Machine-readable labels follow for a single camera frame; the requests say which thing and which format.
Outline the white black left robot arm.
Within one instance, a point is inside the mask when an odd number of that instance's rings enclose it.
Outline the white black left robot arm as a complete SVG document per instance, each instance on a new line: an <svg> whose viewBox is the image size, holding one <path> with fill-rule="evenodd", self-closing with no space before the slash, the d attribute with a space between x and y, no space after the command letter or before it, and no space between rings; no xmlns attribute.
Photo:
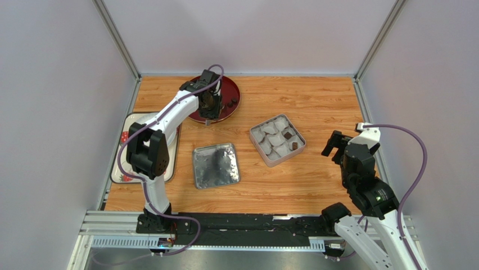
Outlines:
<svg viewBox="0 0 479 270"><path fill-rule="evenodd" d="M142 182L146 218L161 226L173 219L164 181L164 172L170 162L168 140L195 111L206 120L220 117L222 78L223 74L205 69L196 81L182 84L167 107L156 116L144 124L130 126L129 137L120 149L126 152L126 161L134 172L132 176Z"/></svg>

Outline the silver square tin lid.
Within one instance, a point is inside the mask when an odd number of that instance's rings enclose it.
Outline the silver square tin lid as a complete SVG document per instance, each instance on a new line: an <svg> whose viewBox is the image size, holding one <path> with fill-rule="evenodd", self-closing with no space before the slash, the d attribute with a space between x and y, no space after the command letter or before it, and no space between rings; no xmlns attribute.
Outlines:
<svg viewBox="0 0 479 270"><path fill-rule="evenodd" d="M192 152L193 182L199 190L235 185L241 181L232 143L199 147Z"/></svg>

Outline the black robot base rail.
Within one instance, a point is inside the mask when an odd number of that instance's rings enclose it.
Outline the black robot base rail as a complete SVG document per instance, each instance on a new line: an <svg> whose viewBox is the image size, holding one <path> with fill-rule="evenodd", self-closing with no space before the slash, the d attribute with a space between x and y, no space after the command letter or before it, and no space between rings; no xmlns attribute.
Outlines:
<svg viewBox="0 0 479 270"><path fill-rule="evenodd" d="M333 223L320 216L178 213L162 217L140 214L138 234L171 237L173 245L232 248L305 248L313 239L336 240Z"/></svg>

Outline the dark red round tray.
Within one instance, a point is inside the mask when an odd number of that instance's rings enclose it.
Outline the dark red round tray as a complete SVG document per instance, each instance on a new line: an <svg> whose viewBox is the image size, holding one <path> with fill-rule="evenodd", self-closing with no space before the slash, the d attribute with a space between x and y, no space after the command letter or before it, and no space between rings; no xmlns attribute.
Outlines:
<svg viewBox="0 0 479 270"><path fill-rule="evenodd" d="M222 79L221 94L222 94L223 107L222 107L222 111L220 113L220 117L217 120L211 120L211 123L218 123L218 122L222 122L222 121L228 119L230 116L232 116L237 111L237 109L240 105L240 101L241 101L240 89L236 85L236 83L227 76L225 76ZM238 104L237 105L233 104L232 108L228 108L227 104L232 103L231 100L233 98L236 98L238 100ZM206 119L201 118L199 116L198 110L191 113L188 116L188 118L195 121L195 122L203 123L203 124L205 124L205 120L206 120Z"/></svg>

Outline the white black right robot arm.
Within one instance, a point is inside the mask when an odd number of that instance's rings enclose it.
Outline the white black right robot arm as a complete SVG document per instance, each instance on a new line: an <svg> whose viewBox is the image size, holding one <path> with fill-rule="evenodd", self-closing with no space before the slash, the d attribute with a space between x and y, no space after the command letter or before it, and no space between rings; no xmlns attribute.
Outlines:
<svg viewBox="0 0 479 270"><path fill-rule="evenodd" d="M322 155L329 156L337 149L332 161L340 166L342 185L382 245L359 226L340 202L322 210L322 227L342 237L370 269L427 269L404 224L401 204L393 189L376 176L373 155L380 147L379 129L361 123L356 131L355 137L333 131Z"/></svg>

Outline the white scalloped plate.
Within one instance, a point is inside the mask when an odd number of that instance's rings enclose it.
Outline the white scalloped plate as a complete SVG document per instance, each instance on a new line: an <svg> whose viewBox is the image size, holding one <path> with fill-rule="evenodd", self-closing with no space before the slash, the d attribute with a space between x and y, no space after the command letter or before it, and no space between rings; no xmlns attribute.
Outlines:
<svg viewBox="0 0 479 270"><path fill-rule="evenodd" d="M158 116L159 116L159 112L137 112L137 113L129 114L124 120L120 144L122 145L128 138L128 130L133 123L139 123L139 124L149 123L155 120ZM167 136L167 143L169 147L177 143L179 129L180 129L180 126L176 128L176 131L173 132L173 135Z"/></svg>

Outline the pink square chocolate tin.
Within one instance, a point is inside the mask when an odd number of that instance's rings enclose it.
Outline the pink square chocolate tin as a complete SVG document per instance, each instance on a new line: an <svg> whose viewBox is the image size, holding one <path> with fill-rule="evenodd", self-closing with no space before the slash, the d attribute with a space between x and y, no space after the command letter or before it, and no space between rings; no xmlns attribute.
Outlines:
<svg viewBox="0 0 479 270"><path fill-rule="evenodd" d="M285 139L283 134L293 136ZM250 141L258 151L264 163L272 168L303 152L306 140L285 115L276 115L249 130ZM298 143L298 149L292 150L292 143Z"/></svg>

